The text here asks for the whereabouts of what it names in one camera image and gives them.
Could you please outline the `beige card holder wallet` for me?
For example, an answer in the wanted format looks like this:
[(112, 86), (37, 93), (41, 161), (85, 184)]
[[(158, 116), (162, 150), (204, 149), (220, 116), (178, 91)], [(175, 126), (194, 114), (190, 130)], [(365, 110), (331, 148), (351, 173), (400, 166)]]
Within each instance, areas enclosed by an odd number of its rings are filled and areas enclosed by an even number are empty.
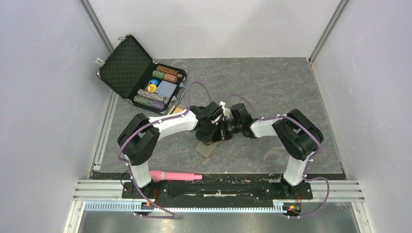
[(216, 149), (218, 142), (213, 142), (210, 144), (205, 144), (203, 142), (199, 142), (195, 147), (195, 151), (203, 155), (205, 158), (208, 158), (211, 153)]

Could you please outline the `gold credit card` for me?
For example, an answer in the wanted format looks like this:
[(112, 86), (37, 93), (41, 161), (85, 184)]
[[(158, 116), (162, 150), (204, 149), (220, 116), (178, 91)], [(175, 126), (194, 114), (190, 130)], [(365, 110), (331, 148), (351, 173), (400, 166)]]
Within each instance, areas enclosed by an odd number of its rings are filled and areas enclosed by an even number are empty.
[(168, 115), (172, 115), (175, 113), (180, 113), (185, 109), (185, 106), (183, 105), (178, 105), (178, 106), (172, 106), (171, 109), (168, 112)]

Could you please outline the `clear acrylic card tray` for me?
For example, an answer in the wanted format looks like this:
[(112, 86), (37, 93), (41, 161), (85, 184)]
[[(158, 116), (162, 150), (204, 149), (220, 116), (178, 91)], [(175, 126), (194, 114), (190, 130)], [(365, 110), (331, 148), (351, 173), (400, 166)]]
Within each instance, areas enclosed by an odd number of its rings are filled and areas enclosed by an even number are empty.
[(181, 103), (174, 103), (169, 106), (169, 108), (165, 111), (165, 115), (172, 115), (176, 113), (180, 113), (185, 111), (187, 107)]

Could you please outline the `pink cylindrical marker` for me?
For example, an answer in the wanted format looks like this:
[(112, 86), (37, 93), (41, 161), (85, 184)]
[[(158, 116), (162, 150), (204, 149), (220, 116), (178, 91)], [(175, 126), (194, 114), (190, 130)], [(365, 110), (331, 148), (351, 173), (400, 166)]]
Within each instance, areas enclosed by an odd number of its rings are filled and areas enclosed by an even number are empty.
[(166, 172), (160, 170), (150, 171), (150, 176), (153, 181), (196, 181), (202, 180), (202, 174), (185, 173), (185, 172)]

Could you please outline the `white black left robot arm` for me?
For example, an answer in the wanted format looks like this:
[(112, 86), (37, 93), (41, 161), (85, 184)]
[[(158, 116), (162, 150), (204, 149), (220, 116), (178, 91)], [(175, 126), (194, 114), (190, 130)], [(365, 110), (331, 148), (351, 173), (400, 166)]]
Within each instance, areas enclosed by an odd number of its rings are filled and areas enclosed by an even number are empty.
[(194, 131), (197, 140), (211, 144), (220, 140), (218, 123), (230, 116), (224, 102), (211, 102), (206, 107), (190, 106), (182, 112), (160, 117), (135, 115), (117, 139), (120, 155), (141, 198), (151, 195), (153, 185), (148, 161), (158, 140), (183, 131)]

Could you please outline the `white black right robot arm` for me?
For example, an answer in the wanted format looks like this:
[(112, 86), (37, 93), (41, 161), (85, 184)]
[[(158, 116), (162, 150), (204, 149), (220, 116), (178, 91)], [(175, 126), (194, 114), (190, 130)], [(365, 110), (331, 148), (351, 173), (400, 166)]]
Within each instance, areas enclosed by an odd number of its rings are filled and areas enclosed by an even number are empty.
[(241, 133), (247, 138), (276, 136), (289, 154), (287, 168), (281, 178), (281, 193), (293, 198), (307, 176), (307, 166), (320, 149), (323, 133), (298, 109), (273, 117), (252, 118), (243, 104), (230, 108), (231, 118), (219, 122), (221, 140)]

